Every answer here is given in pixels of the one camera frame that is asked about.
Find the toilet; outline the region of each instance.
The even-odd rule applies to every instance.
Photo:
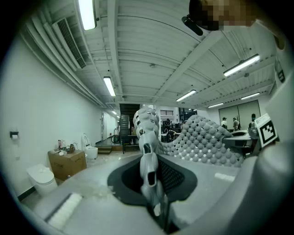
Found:
[[[92,147],[88,136],[83,133],[82,135],[83,150],[87,154],[87,159],[96,159],[98,154],[98,148]]]
[[[57,188],[54,174],[42,164],[27,169],[30,181],[41,196],[45,196]]]

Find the air vent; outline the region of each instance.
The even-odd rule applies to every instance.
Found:
[[[74,41],[74,37],[68,26],[68,21],[63,18],[52,25],[58,39],[63,45],[68,56],[71,58],[77,68],[84,68],[86,66],[85,61]]]

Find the toilet paper holder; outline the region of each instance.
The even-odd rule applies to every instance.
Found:
[[[17,135],[17,138],[18,138],[18,131],[11,131],[10,132],[10,138],[12,139],[12,136],[13,135]]]

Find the vent grille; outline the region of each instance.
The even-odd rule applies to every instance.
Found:
[[[79,49],[77,48],[74,39],[69,31],[68,24],[65,19],[60,20],[58,23],[58,27],[64,37],[66,44],[68,45],[70,51],[72,52],[74,58],[76,59],[77,63],[81,68],[86,66],[83,57],[81,56]]]

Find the staircase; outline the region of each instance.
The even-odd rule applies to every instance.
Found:
[[[99,145],[98,148],[98,154],[107,154],[109,155],[111,153],[111,145]]]

